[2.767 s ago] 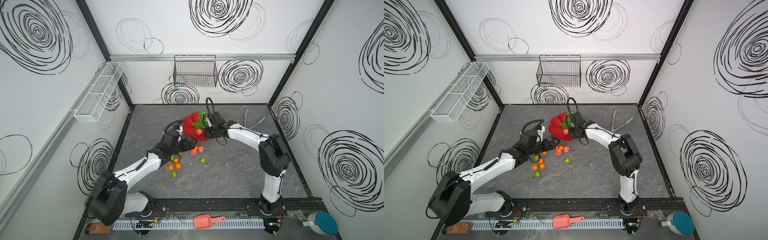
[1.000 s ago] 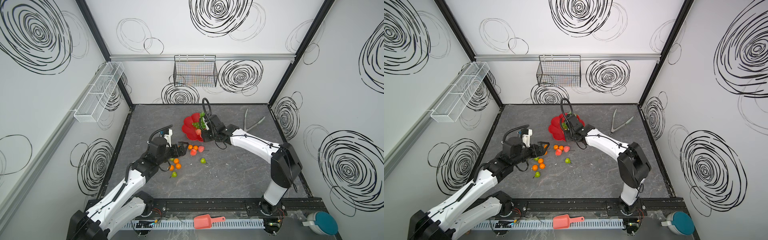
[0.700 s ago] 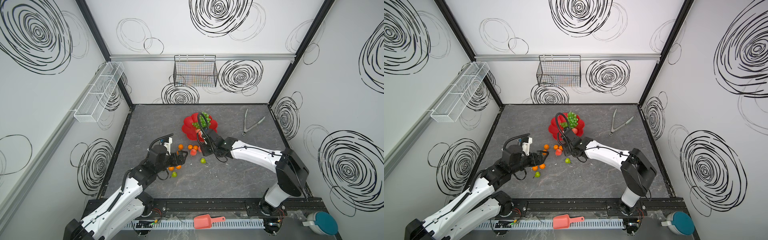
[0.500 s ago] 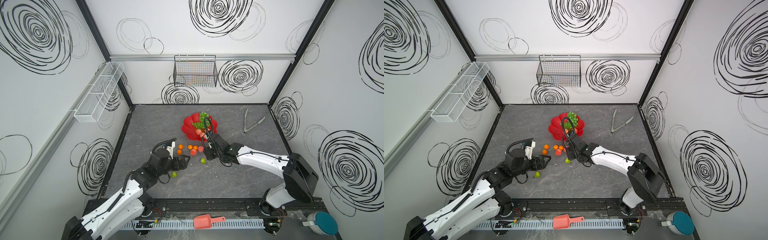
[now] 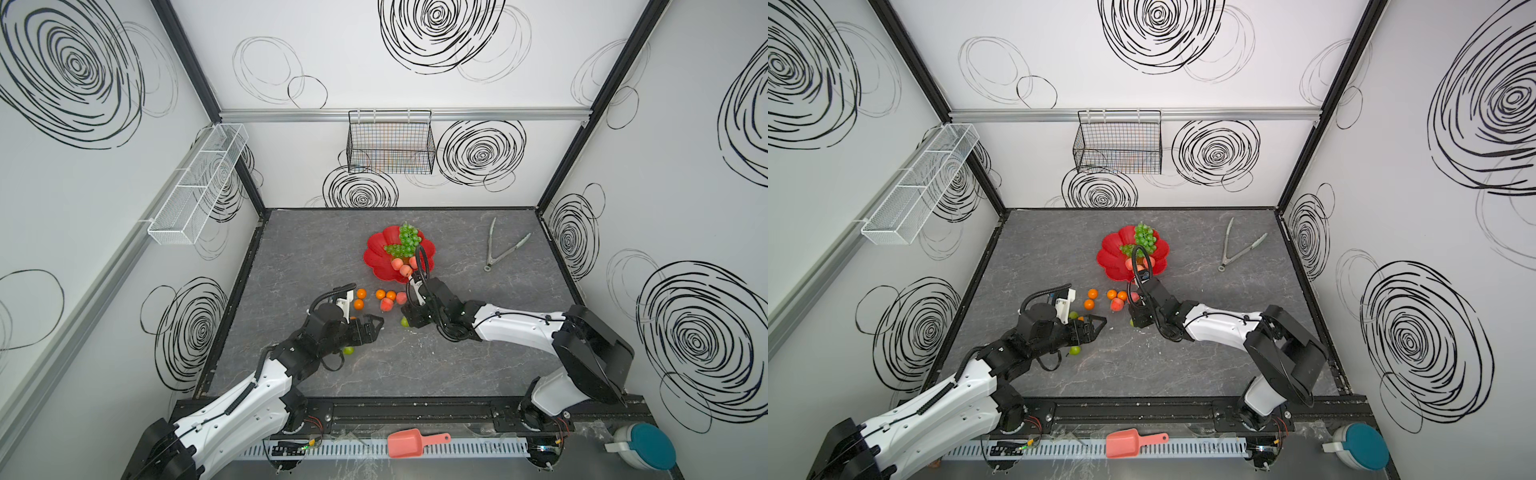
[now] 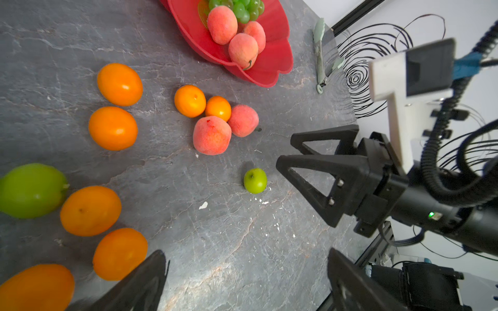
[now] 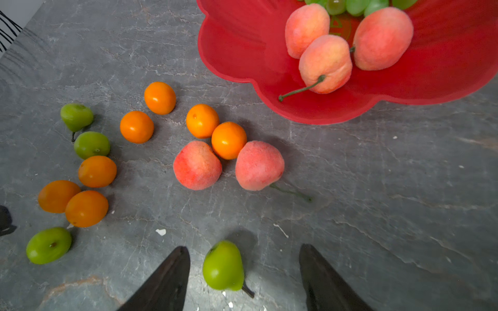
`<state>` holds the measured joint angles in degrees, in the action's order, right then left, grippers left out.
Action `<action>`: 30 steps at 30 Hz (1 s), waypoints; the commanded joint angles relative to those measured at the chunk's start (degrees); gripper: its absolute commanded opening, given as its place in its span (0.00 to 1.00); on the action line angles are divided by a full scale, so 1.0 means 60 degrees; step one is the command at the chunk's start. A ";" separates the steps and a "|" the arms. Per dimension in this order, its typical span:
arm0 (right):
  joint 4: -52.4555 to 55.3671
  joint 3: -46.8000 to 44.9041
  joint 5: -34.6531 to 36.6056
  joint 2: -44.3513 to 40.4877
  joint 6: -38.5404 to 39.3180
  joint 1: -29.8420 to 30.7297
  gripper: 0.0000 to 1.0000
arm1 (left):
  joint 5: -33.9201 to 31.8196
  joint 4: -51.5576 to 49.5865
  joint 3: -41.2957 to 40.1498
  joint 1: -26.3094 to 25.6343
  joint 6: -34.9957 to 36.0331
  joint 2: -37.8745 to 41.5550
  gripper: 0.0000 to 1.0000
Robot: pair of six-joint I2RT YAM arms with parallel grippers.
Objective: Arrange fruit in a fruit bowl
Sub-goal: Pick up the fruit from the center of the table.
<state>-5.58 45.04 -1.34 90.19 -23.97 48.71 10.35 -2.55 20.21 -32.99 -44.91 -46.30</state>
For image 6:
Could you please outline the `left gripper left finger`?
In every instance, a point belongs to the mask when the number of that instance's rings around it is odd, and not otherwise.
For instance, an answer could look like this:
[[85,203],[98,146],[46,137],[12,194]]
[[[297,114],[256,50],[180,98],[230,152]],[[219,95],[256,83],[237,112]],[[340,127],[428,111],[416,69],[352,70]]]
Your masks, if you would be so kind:
[[164,252],[156,250],[87,309],[157,311],[168,271]]

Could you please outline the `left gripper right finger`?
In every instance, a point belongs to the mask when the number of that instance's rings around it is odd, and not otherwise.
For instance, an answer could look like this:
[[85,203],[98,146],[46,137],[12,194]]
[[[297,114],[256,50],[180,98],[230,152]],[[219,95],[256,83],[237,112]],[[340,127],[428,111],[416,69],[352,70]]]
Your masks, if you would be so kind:
[[328,255],[328,278],[335,310],[407,310],[340,251]]

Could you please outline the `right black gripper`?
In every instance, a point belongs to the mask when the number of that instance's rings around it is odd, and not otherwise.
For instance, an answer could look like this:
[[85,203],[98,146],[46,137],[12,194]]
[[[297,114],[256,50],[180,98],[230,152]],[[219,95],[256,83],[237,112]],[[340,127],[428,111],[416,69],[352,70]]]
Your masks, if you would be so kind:
[[[355,202],[355,191],[361,199],[354,213],[357,224],[354,232],[371,237],[390,216],[395,204],[408,187],[409,179],[389,139],[373,132],[362,139],[357,149],[357,124],[325,130],[295,133],[291,146],[303,155],[282,155],[277,170],[301,193],[330,227],[336,227]],[[320,155],[307,142],[338,141],[337,155]],[[327,173],[335,182],[326,196],[299,175],[295,169]]]

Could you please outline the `red flower-shaped bowl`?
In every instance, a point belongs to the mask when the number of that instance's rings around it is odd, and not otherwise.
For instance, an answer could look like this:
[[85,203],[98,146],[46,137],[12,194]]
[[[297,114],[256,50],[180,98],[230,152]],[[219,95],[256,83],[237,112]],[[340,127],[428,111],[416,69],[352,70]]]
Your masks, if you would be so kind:
[[279,1],[163,1],[187,43],[206,60],[258,86],[293,68],[290,29]]

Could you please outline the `lone pink peach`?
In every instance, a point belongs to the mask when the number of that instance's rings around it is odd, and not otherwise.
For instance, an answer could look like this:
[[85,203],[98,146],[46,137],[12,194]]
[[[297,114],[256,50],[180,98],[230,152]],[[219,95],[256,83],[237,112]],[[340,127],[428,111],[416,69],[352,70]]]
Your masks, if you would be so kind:
[[261,24],[255,21],[248,22],[243,32],[256,40],[258,44],[258,54],[261,54],[266,48],[267,43],[266,33]]

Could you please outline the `green grape bunch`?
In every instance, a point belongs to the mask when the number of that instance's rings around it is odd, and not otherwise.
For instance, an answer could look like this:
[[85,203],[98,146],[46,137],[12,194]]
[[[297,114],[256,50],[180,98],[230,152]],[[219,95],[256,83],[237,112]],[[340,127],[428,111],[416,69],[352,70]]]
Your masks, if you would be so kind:
[[237,21],[242,24],[255,22],[265,11],[261,0],[209,0],[209,11],[217,6],[226,6],[233,11]]

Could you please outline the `pink peach bottom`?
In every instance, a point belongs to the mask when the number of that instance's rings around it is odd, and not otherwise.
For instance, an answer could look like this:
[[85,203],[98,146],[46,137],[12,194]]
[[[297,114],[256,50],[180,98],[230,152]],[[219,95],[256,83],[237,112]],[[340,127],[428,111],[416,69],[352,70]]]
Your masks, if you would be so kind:
[[229,44],[238,31],[238,22],[233,11],[227,6],[217,6],[207,18],[207,27],[213,41],[219,45]]

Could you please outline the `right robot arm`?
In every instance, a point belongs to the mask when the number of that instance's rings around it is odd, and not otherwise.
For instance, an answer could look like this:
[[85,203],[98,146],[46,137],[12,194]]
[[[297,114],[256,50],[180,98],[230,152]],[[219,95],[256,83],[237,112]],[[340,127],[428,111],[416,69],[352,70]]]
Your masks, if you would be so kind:
[[387,218],[416,225],[497,254],[497,202],[453,207],[425,189],[418,166],[402,169],[386,135],[374,132],[355,142],[356,124],[296,133],[297,155],[278,158],[277,170],[331,227],[343,215],[357,220],[355,232],[372,236]]

